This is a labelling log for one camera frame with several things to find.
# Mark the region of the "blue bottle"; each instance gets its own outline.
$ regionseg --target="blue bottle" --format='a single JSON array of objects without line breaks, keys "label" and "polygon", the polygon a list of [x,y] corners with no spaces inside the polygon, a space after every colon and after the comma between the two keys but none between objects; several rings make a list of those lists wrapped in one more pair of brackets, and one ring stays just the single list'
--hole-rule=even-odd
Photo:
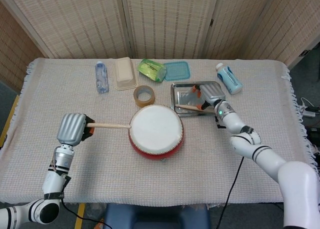
[{"label": "blue bottle", "polygon": [[234,95],[242,90],[244,86],[232,73],[229,66],[224,66],[223,63],[219,63],[215,66],[215,68],[218,78],[223,82],[231,95]]},{"label": "blue bottle", "polygon": [[96,90],[99,94],[108,93],[108,76],[106,65],[102,61],[98,61],[95,65]]}]

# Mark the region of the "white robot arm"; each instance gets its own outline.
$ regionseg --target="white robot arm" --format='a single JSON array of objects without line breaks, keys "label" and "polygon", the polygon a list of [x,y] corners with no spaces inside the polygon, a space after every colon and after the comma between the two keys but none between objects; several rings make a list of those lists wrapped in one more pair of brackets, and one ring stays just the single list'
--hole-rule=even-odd
[{"label": "white robot arm", "polygon": [[93,122],[85,114],[69,113],[63,117],[57,135],[61,145],[54,150],[42,185],[44,197],[26,205],[0,209],[0,229],[18,229],[26,222],[49,224],[58,217],[60,200],[71,179],[68,173],[75,153],[73,147],[92,136],[94,129],[86,127],[86,123]]},{"label": "white robot arm", "polygon": [[285,229],[319,229],[318,178],[316,172],[301,161],[286,162],[269,146],[261,144],[261,138],[247,126],[225,101],[225,95],[216,84],[199,87],[206,103],[214,107],[216,115],[233,134],[230,143],[235,153],[252,159],[280,187],[283,196]]}]

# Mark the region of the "power strip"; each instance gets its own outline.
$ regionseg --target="power strip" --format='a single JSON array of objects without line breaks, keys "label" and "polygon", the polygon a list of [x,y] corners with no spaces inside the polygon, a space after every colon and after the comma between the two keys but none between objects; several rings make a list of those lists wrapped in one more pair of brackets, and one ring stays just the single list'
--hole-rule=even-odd
[{"label": "power strip", "polygon": [[305,110],[306,106],[299,105],[299,110],[302,112],[303,117],[314,118],[316,116],[315,112]]}]

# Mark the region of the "white drumhead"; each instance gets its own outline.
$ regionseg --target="white drumhead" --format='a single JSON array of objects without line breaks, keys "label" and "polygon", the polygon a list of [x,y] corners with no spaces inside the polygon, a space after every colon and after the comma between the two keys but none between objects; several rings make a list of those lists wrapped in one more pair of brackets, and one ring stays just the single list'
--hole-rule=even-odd
[{"label": "white drumhead", "polygon": [[179,116],[163,105],[149,105],[139,110],[131,120],[131,140],[141,151],[163,154],[181,141],[183,126]]}]

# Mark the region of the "metal tray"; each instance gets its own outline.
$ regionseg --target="metal tray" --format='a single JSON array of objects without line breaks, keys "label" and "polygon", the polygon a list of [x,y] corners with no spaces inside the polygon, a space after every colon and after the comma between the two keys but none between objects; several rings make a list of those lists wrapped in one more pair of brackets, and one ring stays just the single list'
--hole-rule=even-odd
[{"label": "metal tray", "polygon": [[174,110],[179,117],[196,117],[196,116],[213,116],[213,112],[202,112],[195,110],[182,109],[176,107],[177,104],[196,106],[203,104],[205,100],[200,97],[197,98],[195,93],[190,93],[194,85],[202,85],[209,83],[217,83],[216,81],[190,81],[190,82],[176,82],[171,85],[171,109]]}]

